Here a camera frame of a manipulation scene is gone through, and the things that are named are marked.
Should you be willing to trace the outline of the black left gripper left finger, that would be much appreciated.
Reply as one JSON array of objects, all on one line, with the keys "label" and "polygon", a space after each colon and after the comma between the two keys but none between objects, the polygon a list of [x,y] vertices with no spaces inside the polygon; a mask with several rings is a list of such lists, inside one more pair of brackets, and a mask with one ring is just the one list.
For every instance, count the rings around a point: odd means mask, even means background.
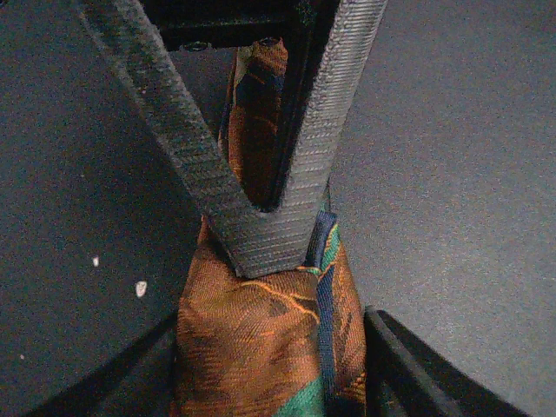
[{"label": "black left gripper left finger", "polygon": [[169,410],[176,318],[167,316],[110,361],[27,416],[163,416]]}]

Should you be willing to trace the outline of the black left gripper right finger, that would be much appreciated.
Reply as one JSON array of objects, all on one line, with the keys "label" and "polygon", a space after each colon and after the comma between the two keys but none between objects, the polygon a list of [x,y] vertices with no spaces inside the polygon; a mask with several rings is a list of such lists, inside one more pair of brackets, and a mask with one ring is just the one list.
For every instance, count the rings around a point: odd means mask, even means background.
[{"label": "black left gripper right finger", "polygon": [[365,308],[368,416],[525,416],[384,310]]}]

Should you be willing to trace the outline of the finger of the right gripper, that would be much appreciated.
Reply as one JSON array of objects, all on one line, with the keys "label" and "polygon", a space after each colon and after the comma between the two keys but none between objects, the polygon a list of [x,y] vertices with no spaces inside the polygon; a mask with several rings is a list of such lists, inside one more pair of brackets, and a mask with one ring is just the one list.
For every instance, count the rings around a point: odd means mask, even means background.
[{"label": "finger of the right gripper", "polygon": [[387,4],[300,1],[281,40],[288,53],[275,174],[263,209],[240,239],[258,278],[300,266],[306,256],[339,137]]}]

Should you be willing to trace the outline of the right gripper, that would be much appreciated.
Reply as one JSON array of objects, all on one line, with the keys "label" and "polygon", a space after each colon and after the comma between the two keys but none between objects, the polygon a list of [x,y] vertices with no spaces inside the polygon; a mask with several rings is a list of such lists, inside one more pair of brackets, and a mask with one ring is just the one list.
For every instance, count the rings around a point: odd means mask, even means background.
[{"label": "right gripper", "polygon": [[338,4],[251,0],[80,3],[83,26],[208,218],[234,268],[244,277],[265,273],[263,256],[248,249],[260,216],[223,159],[166,48],[195,50],[208,45],[220,49],[262,40],[305,43]]}]

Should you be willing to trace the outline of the brown green patterned tie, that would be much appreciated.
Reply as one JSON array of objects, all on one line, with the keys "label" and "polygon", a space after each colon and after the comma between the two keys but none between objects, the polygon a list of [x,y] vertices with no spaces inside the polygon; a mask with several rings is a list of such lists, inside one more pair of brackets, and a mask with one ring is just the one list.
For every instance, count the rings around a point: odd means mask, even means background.
[{"label": "brown green patterned tie", "polygon": [[[218,144],[248,198],[264,204],[288,52],[235,52]],[[179,301],[174,416],[363,416],[363,313],[334,214],[321,210],[300,267],[238,277],[208,224]]]}]

